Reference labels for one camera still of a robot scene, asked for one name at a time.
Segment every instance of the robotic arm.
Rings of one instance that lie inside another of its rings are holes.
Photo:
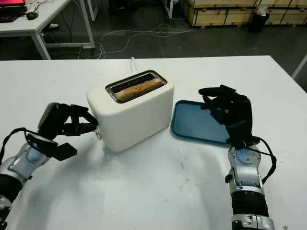
[[[265,201],[263,184],[276,168],[276,158],[268,144],[252,131],[251,103],[247,96],[236,90],[221,85],[218,88],[200,89],[205,104],[202,109],[209,109],[212,117],[226,126],[230,136],[226,142],[231,145],[228,152],[229,174],[225,182],[229,183],[232,198],[233,230],[274,230],[273,220],[269,217]],[[270,154],[260,152],[256,145],[262,141]],[[261,155],[269,155],[272,167],[268,175],[261,179],[258,166]]]
[[[71,123],[65,123],[69,117]],[[79,123],[79,117],[89,123]],[[47,163],[51,157],[63,161],[77,154],[77,150],[70,144],[58,145],[53,139],[57,135],[80,136],[94,131],[97,125],[96,119],[88,113],[88,108],[50,103],[39,122],[37,133],[18,128],[4,139],[0,152],[0,230],[6,228],[5,219],[12,203],[27,180],[31,179],[35,169]],[[19,131],[24,132],[27,143],[16,156],[2,163],[5,144],[11,135]]]
[[[233,230],[274,230],[273,220],[268,214],[263,184],[273,174],[276,158],[263,139],[251,134],[250,100],[223,85],[219,88],[201,89],[199,93],[205,102],[202,109],[209,109],[213,118],[226,126],[230,136],[226,142],[231,145],[228,152],[231,168],[225,181],[229,183],[232,198]],[[85,118],[89,123],[79,123],[79,117]],[[35,169],[47,163],[51,157],[63,161],[76,155],[77,150],[73,146],[68,143],[58,145],[53,139],[57,135],[80,136],[95,131],[97,125],[97,120],[85,107],[51,103],[39,122],[37,133],[18,128],[4,139],[0,152],[0,230],[6,228],[5,219],[12,203],[27,180],[31,179]],[[19,131],[24,132],[27,143],[16,156],[2,163],[5,144],[11,135]],[[258,150],[256,145],[260,141],[266,145],[269,154]],[[272,167],[263,179],[258,171],[260,154],[269,155],[272,160]]]

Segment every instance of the tabletop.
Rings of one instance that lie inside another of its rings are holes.
[[[35,4],[27,4],[28,11],[32,12],[37,5],[37,2],[44,2],[44,0],[33,1]],[[17,18],[11,23],[0,23],[0,34],[4,33],[26,33],[26,32],[36,32],[41,29],[42,25],[45,25],[50,18],[63,9],[70,0],[47,0],[45,3],[41,4],[38,8],[39,15],[34,20],[28,20],[24,15]]]
[[[135,63],[138,71],[152,69],[174,81],[174,104],[201,101],[199,88],[220,84],[247,95],[253,135],[277,157],[264,185],[269,215],[277,230],[305,229],[307,94],[270,56]],[[91,87],[135,72],[129,59],[3,61],[0,69],[0,140],[17,127],[35,131],[48,103],[88,106]],[[55,141],[69,142],[78,154],[50,159],[33,173],[13,204],[8,230],[231,229],[228,147],[176,138],[169,127],[122,152],[108,150],[93,133]],[[22,134],[13,136],[4,159],[24,143]],[[262,157],[263,177],[270,166]]]

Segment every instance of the concrete floor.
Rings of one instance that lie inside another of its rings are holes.
[[[191,29],[189,23],[179,13],[173,20],[168,20],[166,11],[160,2],[140,1],[139,9],[123,15],[109,15],[107,2],[101,2],[96,22],[91,22],[95,42],[116,30],[148,31],[161,23],[166,23],[177,30]],[[63,15],[70,25],[73,2],[64,10]],[[61,14],[53,21],[60,28],[46,35],[47,42],[67,42],[68,29]],[[73,41],[87,42],[83,19],[75,12],[72,26]],[[118,32],[106,36],[103,46],[106,51],[118,51],[125,47],[133,32]],[[292,74],[307,53],[307,28],[291,26],[267,26],[260,34],[253,34],[247,27],[206,27],[184,34],[160,38],[149,35],[133,37],[127,48],[120,53],[107,54],[106,58],[182,58],[211,56],[271,55],[288,73]],[[53,59],[76,59],[79,49],[50,49]],[[100,53],[99,44],[94,50],[82,50],[81,58],[88,58]],[[41,59],[31,38],[4,38],[0,40],[0,60]]]

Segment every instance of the wooden pallet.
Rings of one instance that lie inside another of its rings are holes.
[[[251,21],[253,9],[195,9],[188,0],[181,1],[181,7],[192,26],[245,25]],[[303,25],[307,23],[305,9],[268,9],[270,14],[266,25]]]
[[[258,0],[188,0],[192,8],[253,7]]]
[[[277,10],[269,9],[268,14],[270,15],[269,19],[266,21],[266,25],[279,25],[282,21],[287,10]]]
[[[287,10],[280,25],[303,25],[307,23],[307,10]]]
[[[289,7],[307,8],[307,0],[292,0]]]
[[[257,6],[289,7],[291,0],[258,0]]]

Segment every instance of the white toaster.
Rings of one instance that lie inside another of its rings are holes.
[[[148,70],[94,87],[87,100],[105,145],[121,151],[169,124],[173,96],[174,83]]]

